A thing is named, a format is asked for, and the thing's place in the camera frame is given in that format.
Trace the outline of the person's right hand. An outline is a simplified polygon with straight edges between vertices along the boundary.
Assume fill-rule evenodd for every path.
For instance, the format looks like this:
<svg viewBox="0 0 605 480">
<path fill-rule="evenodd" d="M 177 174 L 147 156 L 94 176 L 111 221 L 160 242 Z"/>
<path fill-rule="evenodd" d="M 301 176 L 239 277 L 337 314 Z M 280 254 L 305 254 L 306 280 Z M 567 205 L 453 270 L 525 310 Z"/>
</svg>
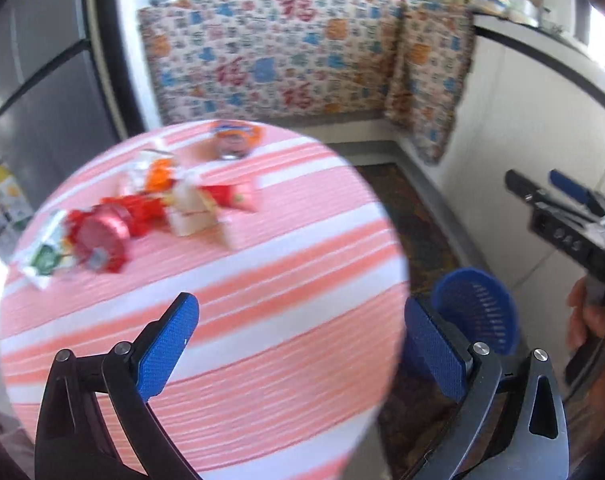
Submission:
<svg viewBox="0 0 605 480">
<path fill-rule="evenodd" d="M 605 307 L 587 302 L 587 278 L 579 278 L 567 298 L 571 307 L 567 345 L 571 352 L 577 350 L 587 340 L 587 332 L 598 338 L 605 338 Z M 605 411 L 605 370 L 599 375 L 589 392 L 593 408 Z"/>
</svg>

